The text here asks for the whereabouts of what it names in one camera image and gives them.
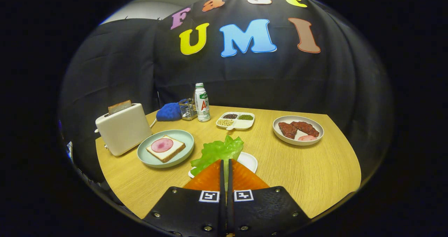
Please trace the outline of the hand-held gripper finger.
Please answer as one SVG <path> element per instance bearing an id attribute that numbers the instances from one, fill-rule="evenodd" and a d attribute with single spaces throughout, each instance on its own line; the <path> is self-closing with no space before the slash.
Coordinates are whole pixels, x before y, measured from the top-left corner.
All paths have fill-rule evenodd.
<path id="1" fill-rule="evenodd" d="M 144 222 L 169 237 L 224 237 L 224 160 L 218 160 L 217 164 L 217 191 L 169 187 L 144 217 Z"/>
<path id="2" fill-rule="evenodd" d="M 312 222 L 284 187 L 243 173 L 252 174 L 229 160 L 227 231 L 235 237 L 286 237 Z"/>

